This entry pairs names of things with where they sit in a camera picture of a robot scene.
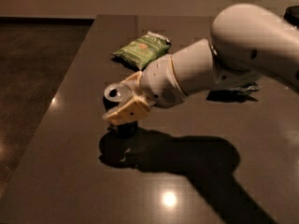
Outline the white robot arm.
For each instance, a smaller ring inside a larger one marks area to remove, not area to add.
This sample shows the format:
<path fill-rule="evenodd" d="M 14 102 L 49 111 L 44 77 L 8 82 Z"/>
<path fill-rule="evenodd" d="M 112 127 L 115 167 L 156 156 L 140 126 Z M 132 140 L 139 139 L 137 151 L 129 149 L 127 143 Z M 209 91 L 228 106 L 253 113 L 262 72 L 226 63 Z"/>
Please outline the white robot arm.
<path fill-rule="evenodd" d="M 151 62 L 105 89 L 118 105 L 103 120 L 112 126 L 147 117 L 154 107 L 179 105 L 199 91 L 245 85 L 269 76 L 299 90 L 299 32 L 276 14 L 255 5 L 224 9 L 210 38 Z"/>

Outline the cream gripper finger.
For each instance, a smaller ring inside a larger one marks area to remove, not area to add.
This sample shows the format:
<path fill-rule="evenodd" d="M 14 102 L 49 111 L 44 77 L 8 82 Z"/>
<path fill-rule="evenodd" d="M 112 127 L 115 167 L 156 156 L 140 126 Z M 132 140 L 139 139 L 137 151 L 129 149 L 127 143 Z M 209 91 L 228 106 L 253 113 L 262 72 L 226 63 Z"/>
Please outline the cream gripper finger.
<path fill-rule="evenodd" d="M 125 80 L 121 82 L 122 85 L 126 86 L 131 92 L 141 92 L 140 79 L 142 78 L 142 72 L 138 71 L 131 74 Z"/>
<path fill-rule="evenodd" d="M 114 126 L 135 122 L 150 114 L 150 104 L 144 96 L 134 95 L 121 102 L 103 97 L 103 103 L 106 109 L 103 120 Z"/>

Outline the white rounded gripper body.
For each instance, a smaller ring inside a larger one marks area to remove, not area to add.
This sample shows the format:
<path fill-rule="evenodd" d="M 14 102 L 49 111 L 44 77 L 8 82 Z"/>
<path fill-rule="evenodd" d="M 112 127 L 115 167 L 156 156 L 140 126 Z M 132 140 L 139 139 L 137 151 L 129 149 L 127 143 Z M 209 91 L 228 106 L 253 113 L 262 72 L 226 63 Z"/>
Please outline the white rounded gripper body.
<path fill-rule="evenodd" d="M 180 105 L 186 98 L 178 84 L 170 54 L 164 55 L 146 67 L 142 72 L 139 86 L 160 108 Z"/>

